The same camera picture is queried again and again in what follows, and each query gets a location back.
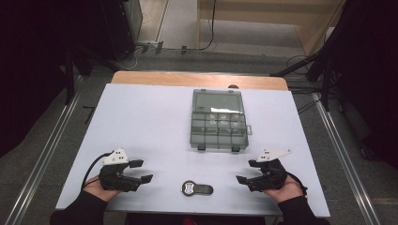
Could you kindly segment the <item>dark curtain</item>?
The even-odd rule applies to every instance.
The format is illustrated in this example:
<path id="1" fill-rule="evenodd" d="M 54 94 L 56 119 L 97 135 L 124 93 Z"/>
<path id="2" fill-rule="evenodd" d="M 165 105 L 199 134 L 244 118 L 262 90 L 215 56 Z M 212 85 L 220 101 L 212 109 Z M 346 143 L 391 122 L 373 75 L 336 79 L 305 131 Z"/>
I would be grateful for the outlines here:
<path id="1" fill-rule="evenodd" d="M 334 32 L 338 86 L 370 129 L 360 141 L 398 170 L 398 0 L 346 0 Z"/>
<path id="2" fill-rule="evenodd" d="M 18 146 L 54 98 L 61 70 L 81 65 L 90 0 L 0 0 L 0 157 Z"/>

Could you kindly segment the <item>black bottle opener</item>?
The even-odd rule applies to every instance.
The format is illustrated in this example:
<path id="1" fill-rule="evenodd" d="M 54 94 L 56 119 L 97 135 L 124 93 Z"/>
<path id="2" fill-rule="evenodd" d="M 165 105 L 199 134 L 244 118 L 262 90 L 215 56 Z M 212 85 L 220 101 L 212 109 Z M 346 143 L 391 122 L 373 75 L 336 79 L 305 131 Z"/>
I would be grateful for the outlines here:
<path id="1" fill-rule="evenodd" d="M 214 191 L 213 187 L 210 185 L 204 185 L 204 184 L 197 184 L 193 182 L 192 180 L 185 181 L 182 186 L 181 186 L 181 192 L 185 196 L 192 196 L 195 194 L 204 194 L 204 195 L 210 195 Z"/>

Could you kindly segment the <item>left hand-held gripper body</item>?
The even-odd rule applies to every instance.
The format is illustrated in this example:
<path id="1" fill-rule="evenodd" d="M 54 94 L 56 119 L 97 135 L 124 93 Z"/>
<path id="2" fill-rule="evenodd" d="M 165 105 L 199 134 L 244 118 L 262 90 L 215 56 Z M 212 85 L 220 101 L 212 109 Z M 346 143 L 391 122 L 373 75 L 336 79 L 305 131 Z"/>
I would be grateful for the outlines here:
<path id="1" fill-rule="evenodd" d="M 136 191 L 141 186 L 141 179 L 124 175 L 124 170 L 130 168 L 129 158 L 124 149 L 118 148 L 102 162 L 99 172 L 100 184 L 105 190 Z"/>

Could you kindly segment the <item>person's right hand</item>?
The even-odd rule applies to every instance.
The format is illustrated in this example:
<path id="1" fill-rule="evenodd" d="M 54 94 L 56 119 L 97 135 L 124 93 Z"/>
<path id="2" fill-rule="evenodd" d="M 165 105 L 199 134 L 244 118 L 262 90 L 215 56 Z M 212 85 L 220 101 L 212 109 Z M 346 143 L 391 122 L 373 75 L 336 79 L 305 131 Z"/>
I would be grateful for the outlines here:
<path id="1" fill-rule="evenodd" d="M 276 203 L 282 203 L 303 195 L 303 191 L 295 179 L 288 175 L 285 179 L 283 186 L 280 189 L 267 189 L 264 190 L 271 199 Z"/>

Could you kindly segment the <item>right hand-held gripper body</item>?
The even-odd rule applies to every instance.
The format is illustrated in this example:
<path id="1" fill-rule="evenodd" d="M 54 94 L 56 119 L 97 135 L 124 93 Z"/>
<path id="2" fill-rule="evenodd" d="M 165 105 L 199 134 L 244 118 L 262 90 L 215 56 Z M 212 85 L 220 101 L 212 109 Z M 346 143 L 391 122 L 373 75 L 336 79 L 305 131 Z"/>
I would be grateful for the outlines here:
<path id="1" fill-rule="evenodd" d="M 287 177 L 287 171 L 280 162 L 280 158 L 291 153 L 290 149 L 284 150 L 265 150 L 257 159 L 261 168 L 261 176 L 248 178 L 250 191 L 263 191 L 267 189 L 279 189 L 283 186 Z"/>

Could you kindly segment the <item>group of small white parts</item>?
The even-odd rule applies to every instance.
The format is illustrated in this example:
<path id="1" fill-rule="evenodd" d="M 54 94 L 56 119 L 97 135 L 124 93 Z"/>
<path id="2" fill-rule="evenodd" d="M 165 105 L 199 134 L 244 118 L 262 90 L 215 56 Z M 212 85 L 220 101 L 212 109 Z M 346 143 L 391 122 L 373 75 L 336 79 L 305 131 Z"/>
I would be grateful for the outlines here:
<path id="1" fill-rule="evenodd" d="M 206 115 L 207 128 L 243 128 L 245 118 L 242 114 L 235 113 L 210 113 Z"/>

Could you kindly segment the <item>light wooden furniture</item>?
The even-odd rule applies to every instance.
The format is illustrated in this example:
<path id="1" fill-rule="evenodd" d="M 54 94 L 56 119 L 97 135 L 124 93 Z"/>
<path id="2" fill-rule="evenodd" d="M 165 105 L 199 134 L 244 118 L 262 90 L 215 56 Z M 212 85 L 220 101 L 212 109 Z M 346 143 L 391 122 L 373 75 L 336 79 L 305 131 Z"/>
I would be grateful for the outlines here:
<path id="1" fill-rule="evenodd" d="M 330 27 L 339 21 L 347 0 L 195 0 L 197 36 L 201 19 L 211 18 L 210 4 L 216 4 L 215 19 L 248 23 L 279 23 L 295 27 L 306 55 L 312 55 Z"/>

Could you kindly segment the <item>clear plastic compartment box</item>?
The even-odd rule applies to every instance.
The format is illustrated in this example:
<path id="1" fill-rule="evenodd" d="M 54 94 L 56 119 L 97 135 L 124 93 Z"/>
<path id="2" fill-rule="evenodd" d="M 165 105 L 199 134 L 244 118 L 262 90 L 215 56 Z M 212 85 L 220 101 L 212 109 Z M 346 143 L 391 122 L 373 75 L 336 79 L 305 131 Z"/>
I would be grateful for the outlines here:
<path id="1" fill-rule="evenodd" d="M 199 151 L 245 150 L 249 132 L 242 95 L 233 90 L 194 89 L 190 144 Z"/>

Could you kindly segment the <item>black metal stand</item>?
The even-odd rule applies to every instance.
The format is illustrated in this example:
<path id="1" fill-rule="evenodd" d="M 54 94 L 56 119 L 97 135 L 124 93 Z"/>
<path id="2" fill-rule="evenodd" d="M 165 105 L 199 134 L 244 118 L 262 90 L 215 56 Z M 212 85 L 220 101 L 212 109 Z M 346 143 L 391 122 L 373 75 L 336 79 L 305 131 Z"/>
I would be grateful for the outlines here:
<path id="1" fill-rule="evenodd" d="M 323 74 L 323 82 L 321 88 L 321 104 L 324 109 L 329 111 L 329 85 L 330 78 L 333 71 L 333 51 L 337 46 L 337 42 L 343 39 L 344 30 L 346 30 L 349 21 L 355 14 L 357 7 L 361 0 L 346 0 L 344 3 L 344 9 L 342 15 L 337 22 L 336 27 L 331 32 L 329 38 L 326 40 L 324 45 L 311 56 L 306 57 L 295 63 L 294 65 L 281 70 L 276 73 L 271 73 L 270 77 L 281 77 L 288 75 L 296 71 L 299 68 L 304 68 L 308 64 L 312 64 L 306 78 L 309 82 L 315 82 L 321 74 Z"/>

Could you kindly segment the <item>metal floor rail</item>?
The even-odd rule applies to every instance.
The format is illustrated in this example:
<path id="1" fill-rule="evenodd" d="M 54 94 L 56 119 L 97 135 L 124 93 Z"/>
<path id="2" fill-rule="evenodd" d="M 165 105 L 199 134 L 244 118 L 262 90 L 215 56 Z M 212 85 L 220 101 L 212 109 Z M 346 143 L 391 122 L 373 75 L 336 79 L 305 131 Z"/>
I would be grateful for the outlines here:
<path id="1" fill-rule="evenodd" d="M 345 177 L 352 190 L 365 224 L 381 225 L 381 220 L 379 219 L 367 190 L 363 185 L 359 174 L 345 148 L 342 137 L 335 126 L 330 112 L 327 112 L 326 108 L 322 105 L 321 96 L 319 94 L 312 94 L 312 97 L 315 101 L 316 108 L 321 116 L 324 126 L 329 134 L 329 138 L 332 142 L 337 158 L 341 163 Z"/>
<path id="2" fill-rule="evenodd" d="M 73 114 L 80 95 L 81 91 L 78 91 L 72 96 L 68 104 L 62 105 L 62 112 L 57 117 L 51 134 L 43 148 L 40 150 L 40 154 L 35 161 L 33 169 L 30 171 L 29 176 L 23 181 L 23 186 L 18 192 L 18 196 L 16 197 L 15 203 L 7 216 L 5 225 L 21 224 L 23 216 L 38 189 L 39 183 L 50 163 L 65 127 Z"/>

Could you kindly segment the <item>person's left hand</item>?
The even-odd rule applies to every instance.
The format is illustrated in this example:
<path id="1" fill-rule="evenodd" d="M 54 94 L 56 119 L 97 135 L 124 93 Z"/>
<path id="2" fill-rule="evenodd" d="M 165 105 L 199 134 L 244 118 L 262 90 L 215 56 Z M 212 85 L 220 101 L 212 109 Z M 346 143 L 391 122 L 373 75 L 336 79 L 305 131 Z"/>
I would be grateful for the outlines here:
<path id="1" fill-rule="evenodd" d="M 88 179 L 84 183 L 83 191 L 90 193 L 105 202 L 109 202 L 111 199 L 121 193 L 120 190 L 105 190 L 100 184 L 100 179 L 98 176 Z"/>

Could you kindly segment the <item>black cabinet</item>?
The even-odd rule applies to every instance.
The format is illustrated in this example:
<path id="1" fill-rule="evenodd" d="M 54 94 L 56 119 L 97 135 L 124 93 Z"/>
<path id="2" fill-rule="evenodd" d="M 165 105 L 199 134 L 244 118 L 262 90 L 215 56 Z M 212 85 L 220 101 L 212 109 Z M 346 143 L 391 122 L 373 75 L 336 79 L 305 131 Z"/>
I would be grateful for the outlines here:
<path id="1" fill-rule="evenodd" d="M 104 13 L 107 54 L 119 62 L 136 49 L 143 23 L 140 0 L 100 0 Z"/>

